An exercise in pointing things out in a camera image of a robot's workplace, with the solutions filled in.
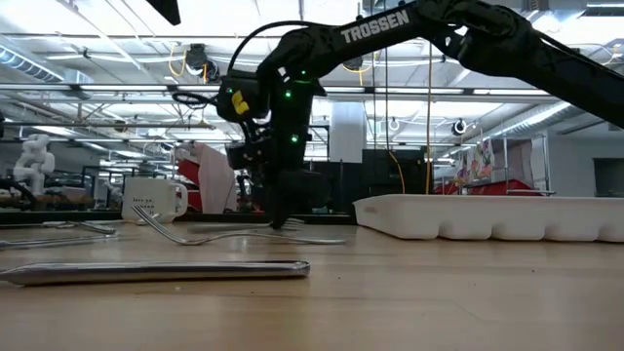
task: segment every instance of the red object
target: red object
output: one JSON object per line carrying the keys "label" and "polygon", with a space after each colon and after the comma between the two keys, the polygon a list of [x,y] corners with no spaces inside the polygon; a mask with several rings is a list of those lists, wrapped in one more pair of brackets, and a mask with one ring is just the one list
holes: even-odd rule
{"label": "red object", "polygon": [[[445,184],[445,195],[456,195],[457,194],[457,185],[453,184]],[[505,186],[505,181],[497,181],[494,183],[488,183],[483,185],[471,186],[468,188],[468,195],[490,195],[490,196],[543,196],[539,193],[511,193],[507,194],[507,190],[533,190],[530,186],[524,184],[523,182],[510,179],[509,186]],[[434,190],[434,194],[442,194],[442,186],[438,186]]]}
{"label": "red object", "polygon": [[200,194],[199,190],[188,190],[188,206],[197,212],[202,211],[202,194]]}
{"label": "red object", "polygon": [[182,160],[177,164],[177,172],[199,186],[199,165],[193,161]]}
{"label": "red object", "polygon": [[[177,172],[199,187],[199,165],[193,161],[182,160],[177,164]],[[188,206],[198,212],[202,211],[202,195],[199,190],[188,191]]]}

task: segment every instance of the wooden table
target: wooden table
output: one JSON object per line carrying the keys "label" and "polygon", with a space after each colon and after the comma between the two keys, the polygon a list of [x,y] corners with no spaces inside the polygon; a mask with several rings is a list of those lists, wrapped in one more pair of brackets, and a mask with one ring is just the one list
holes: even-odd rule
{"label": "wooden table", "polygon": [[[182,226],[172,229],[183,233]],[[45,230],[39,236],[61,235]],[[0,235],[15,239],[28,232]],[[308,226],[300,235],[345,237],[348,244],[228,239],[179,247],[147,227],[126,225],[121,233],[121,240],[109,243],[0,252],[0,267],[36,261],[304,259],[312,272],[308,279],[286,281],[26,289],[0,283],[0,349],[624,347],[624,247],[618,245],[401,241],[364,228]]]}

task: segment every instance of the black robotic arm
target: black robotic arm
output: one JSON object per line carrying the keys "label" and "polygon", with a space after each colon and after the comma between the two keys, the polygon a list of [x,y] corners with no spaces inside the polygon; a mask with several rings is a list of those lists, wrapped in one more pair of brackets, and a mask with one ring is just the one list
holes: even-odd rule
{"label": "black robotic arm", "polygon": [[[216,97],[219,116],[239,123],[246,136],[245,143],[228,147],[230,165],[262,173],[274,194],[274,227],[298,202],[316,197],[312,203],[321,203],[327,194],[319,175],[301,170],[312,99],[325,93],[318,79],[348,59],[411,38],[430,41],[468,69],[518,78],[624,128],[624,77],[534,30],[505,7],[422,0],[342,26],[305,25],[285,34],[256,73],[233,69],[246,40]],[[463,36],[455,32],[462,26],[468,29]],[[254,122],[269,111],[268,123]]]}
{"label": "black robotic arm", "polygon": [[[465,36],[455,33],[461,26]],[[462,66],[514,77],[624,128],[624,77],[532,28],[512,10],[481,1],[415,1],[340,26],[287,33],[257,69],[322,77],[348,59],[421,37]]]}

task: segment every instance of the white plastic tray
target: white plastic tray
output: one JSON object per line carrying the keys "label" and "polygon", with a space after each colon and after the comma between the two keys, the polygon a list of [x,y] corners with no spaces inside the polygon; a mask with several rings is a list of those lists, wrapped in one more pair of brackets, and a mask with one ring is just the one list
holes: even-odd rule
{"label": "white plastic tray", "polygon": [[354,205],[358,224],[402,239],[624,242],[624,199],[384,195]]}

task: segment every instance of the white mug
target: white mug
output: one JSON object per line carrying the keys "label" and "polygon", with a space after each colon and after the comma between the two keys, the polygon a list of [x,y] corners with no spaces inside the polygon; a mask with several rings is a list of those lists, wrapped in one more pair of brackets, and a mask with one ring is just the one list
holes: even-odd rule
{"label": "white mug", "polygon": [[[177,202],[178,189],[182,194],[180,203]],[[170,223],[186,213],[188,191],[184,185],[168,179],[127,177],[121,211],[123,219],[140,219],[132,209],[134,205],[139,205],[150,215],[158,215],[159,222]]]}

